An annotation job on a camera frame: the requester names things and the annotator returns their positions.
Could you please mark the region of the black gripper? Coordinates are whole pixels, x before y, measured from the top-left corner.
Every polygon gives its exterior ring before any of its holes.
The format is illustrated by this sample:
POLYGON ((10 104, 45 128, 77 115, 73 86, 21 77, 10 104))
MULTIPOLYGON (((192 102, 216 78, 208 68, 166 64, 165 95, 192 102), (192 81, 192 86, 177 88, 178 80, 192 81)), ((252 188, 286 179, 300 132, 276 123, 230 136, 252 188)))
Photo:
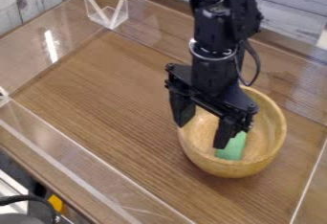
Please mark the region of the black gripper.
POLYGON ((241 77, 244 54, 208 57, 193 56, 190 65, 168 63, 164 67, 173 121, 182 127, 198 106, 218 119, 213 148, 224 149, 236 130, 249 130, 257 105, 241 90, 250 86, 241 77))

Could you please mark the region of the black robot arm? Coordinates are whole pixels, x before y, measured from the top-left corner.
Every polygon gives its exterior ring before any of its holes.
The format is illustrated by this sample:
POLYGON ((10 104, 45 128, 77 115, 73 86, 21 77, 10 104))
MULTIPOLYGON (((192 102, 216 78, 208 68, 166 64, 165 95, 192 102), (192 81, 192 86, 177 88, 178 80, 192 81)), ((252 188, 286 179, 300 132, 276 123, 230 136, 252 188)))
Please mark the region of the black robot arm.
POLYGON ((257 105, 242 91, 252 82, 241 77, 241 69, 245 55, 260 60, 249 38, 258 32, 262 14, 256 0, 189 0, 189 4, 192 63, 165 65, 164 86, 180 127, 197 107, 218 117, 213 148, 222 149, 240 132, 250 130, 257 113, 257 105))

